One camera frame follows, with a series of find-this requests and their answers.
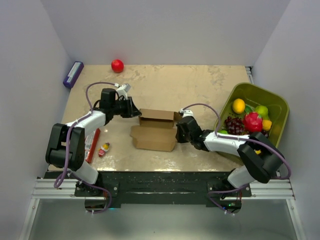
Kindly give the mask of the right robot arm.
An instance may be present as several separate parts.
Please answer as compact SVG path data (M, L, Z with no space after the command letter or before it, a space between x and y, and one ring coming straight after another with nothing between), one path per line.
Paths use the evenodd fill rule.
M284 164L284 156L260 132L236 136L202 130L192 116L183 117L176 126L178 143L191 143L197 150L227 153L241 159L243 166L232 170L212 188L227 196L235 196L241 187L254 181L268 183Z

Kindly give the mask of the brown cardboard box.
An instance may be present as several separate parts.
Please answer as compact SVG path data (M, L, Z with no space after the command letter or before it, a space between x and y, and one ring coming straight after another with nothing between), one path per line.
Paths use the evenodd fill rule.
M175 111L140 109L139 124L131 127L130 136L137 149L171 152L176 143L176 123L182 116Z

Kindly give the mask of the small colourful toy figure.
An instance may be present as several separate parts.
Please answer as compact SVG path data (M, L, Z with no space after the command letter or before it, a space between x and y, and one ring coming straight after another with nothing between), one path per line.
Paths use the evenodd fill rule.
M98 150L98 156L100 158L102 158L108 151L110 148L110 143L109 142L105 142Z

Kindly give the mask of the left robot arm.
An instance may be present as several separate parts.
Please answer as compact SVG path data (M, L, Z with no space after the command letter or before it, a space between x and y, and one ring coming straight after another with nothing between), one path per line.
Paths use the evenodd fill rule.
M128 96L131 86L123 84L117 89L104 88L99 107L92 108L86 115L67 124L53 125L47 145L45 160L48 164L63 169L56 179L58 188L70 171L81 181L86 182L86 191L99 196L104 184L98 180L98 171L85 160L85 140L95 130L107 125L114 116L122 118L139 117L142 113Z

